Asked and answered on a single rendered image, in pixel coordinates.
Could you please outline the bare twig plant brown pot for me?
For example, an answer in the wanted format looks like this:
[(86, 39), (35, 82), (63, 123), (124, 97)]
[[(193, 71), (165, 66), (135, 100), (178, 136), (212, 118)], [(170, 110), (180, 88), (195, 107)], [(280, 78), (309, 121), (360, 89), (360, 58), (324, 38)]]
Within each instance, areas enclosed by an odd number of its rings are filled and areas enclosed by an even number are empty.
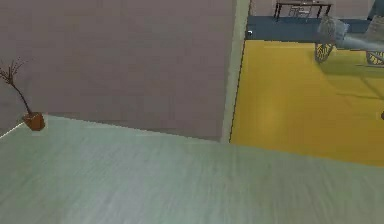
[(41, 112), (34, 112), (22, 91), (15, 84), (15, 75), (19, 72), (19, 69), (22, 67), (23, 62), (17, 60), (12, 60), (9, 65), (6, 67), (0, 66), (0, 79), (3, 80), (7, 85), (11, 86), (20, 97), (26, 113), (22, 116), (23, 123), (31, 131), (41, 131), (45, 128), (44, 116)]

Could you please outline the grey metal chair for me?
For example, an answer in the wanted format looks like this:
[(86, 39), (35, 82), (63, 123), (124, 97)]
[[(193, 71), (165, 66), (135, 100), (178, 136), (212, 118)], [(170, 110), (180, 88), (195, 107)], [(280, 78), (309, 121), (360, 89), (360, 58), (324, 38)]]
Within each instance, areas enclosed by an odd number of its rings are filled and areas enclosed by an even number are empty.
[(288, 15), (291, 17), (308, 18), (311, 14), (311, 6), (291, 6)]

